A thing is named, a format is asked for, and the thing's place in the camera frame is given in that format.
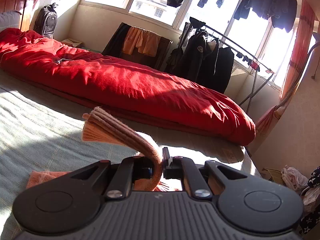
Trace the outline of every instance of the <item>red quilt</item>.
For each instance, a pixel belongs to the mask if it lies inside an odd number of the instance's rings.
[[[60,64],[61,58],[71,59]],[[22,80],[97,105],[123,109],[220,136],[239,145],[255,137],[255,125],[230,98],[150,67],[76,49],[34,31],[0,33],[0,67]]]

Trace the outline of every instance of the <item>black backpack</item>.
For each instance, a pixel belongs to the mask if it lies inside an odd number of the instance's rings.
[[[33,28],[35,32],[50,39],[53,39],[53,31],[58,20],[58,16],[54,8],[56,8],[56,3],[44,6],[40,10]]]

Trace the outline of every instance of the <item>wooden board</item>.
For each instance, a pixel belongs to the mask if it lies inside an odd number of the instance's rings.
[[[20,30],[29,30],[31,13],[33,7],[33,0],[0,0],[0,13],[11,10],[19,11],[20,16]]]

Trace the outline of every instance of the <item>pillow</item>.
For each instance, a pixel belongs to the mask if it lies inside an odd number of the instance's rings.
[[[0,32],[7,28],[20,28],[20,15],[18,11],[0,13]]]

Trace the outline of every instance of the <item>silver screw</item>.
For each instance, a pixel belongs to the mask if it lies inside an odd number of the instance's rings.
[[[120,198],[122,197],[122,192],[120,190],[110,190],[107,192],[109,198]]]
[[[211,193],[206,189],[197,189],[195,191],[195,196],[197,196],[197,197],[209,197],[210,194]]]

